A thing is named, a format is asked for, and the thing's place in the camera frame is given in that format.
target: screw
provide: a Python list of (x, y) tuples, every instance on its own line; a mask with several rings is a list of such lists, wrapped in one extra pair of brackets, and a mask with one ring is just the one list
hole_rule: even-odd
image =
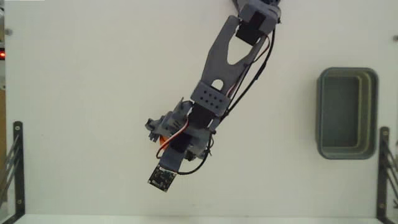
[(12, 29), (7, 28), (4, 30), (4, 34), (6, 35), (12, 35), (12, 33), (13, 33)]

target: mounting hole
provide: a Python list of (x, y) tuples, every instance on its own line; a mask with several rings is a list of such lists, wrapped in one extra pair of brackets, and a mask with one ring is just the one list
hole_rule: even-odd
[(214, 80), (211, 85), (217, 90), (221, 90), (224, 86), (224, 82), (222, 80)]

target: black metal bracket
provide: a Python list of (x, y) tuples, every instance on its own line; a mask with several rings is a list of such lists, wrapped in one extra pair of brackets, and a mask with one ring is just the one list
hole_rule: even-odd
[(14, 122), (13, 130), (14, 143), (12, 144), (6, 159), (6, 174), (9, 175), (5, 175), (7, 184), (5, 189), (1, 190), (1, 201), (4, 200), (4, 195), (7, 194), (11, 180), (14, 178), (16, 212), (2, 224), (15, 223), (18, 219), (25, 215), (24, 132), (22, 122)]
[(388, 127), (382, 127), (379, 135), (379, 175), (377, 178), (377, 219), (384, 224), (395, 224), (393, 221), (387, 218), (387, 182), (392, 184), (392, 180), (389, 177), (388, 169), (391, 169), (391, 163), (388, 160), (386, 152), (389, 151), (389, 136), (390, 129)]

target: metal rod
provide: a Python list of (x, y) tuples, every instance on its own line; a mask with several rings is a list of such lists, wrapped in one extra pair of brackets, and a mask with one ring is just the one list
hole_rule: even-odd
[(11, 148), (10, 148), (10, 151), (8, 152), (8, 155), (7, 155), (7, 157), (6, 157), (5, 164), (8, 164), (8, 163), (9, 163), (9, 160), (11, 159), (11, 155), (12, 155), (12, 153), (14, 152), (14, 148), (15, 148), (15, 145), (17, 144), (18, 139), (19, 139), (19, 134), (17, 135), (17, 137), (15, 138), (14, 142), (12, 143), (12, 146), (11, 146)]
[(20, 160), (21, 160), (21, 159), (18, 159), (17, 162), (16, 162), (16, 164), (13, 166), (13, 170), (12, 170), (12, 172), (11, 172), (11, 176), (10, 176), (9, 180), (7, 181), (7, 185), (6, 185), (6, 187), (5, 187), (5, 188), (2, 190), (2, 192), (1, 192), (0, 208), (1, 208), (1, 205), (2, 205), (2, 203), (3, 203), (4, 198), (5, 198), (5, 196), (6, 196), (6, 192), (7, 192), (8, 188), (10, 187), (10, 184), (11, 184), (13, 178), (14, 178), (14, 174), (15, 174), (17, 168), (18, 168), (18, 165), (19, 165), (19, 161), (20, 161)]
[(9, 164), (6, 164), (6, 168), (7, 168), (7, 169), (6, 169), (6, 173), (4, 174), (4, 178), (3, 178), (3, 180), (1, 181), (0, 186), (2, 186), (2, 185), (4, 184), (4, 182), (7, 180), (8, 175), (9, 175), (9, 173), (10, 173), (12, 167), (13, 167), (13, 163), (14, 163), (15, 159), (16, 159), (16, 158), (18, 157), (18, 155), (19, 155), (18, 152), (19, 152), (19, 147), (18, 147), (17, 150), (15, 151), (15, 153), (14, 153), (12, 159), (9, 161), (10, 163), (9, 163)]

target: gray 3d-printed arm link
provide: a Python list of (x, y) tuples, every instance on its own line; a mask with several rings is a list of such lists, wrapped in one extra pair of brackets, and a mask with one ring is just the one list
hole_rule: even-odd
[[(230, 102), (227, 96), (228, 90), (233, 87), (240, 75), (247, 69), (247, 66), (255, 59), (266, 39), (261, 37), (245, 57), (236, 64), (230, 65), (228, 63), (229, 42), (235, 35), (239, 24), (240, 20), (237, 17), (228, 17), (209, 51), (201, 80), (191, 96), (195, 103), (217, 116), (222, 116), (226, 111)], [(223, 82), (223, 87), (220, 90), (212, 86), (215, 80)]]

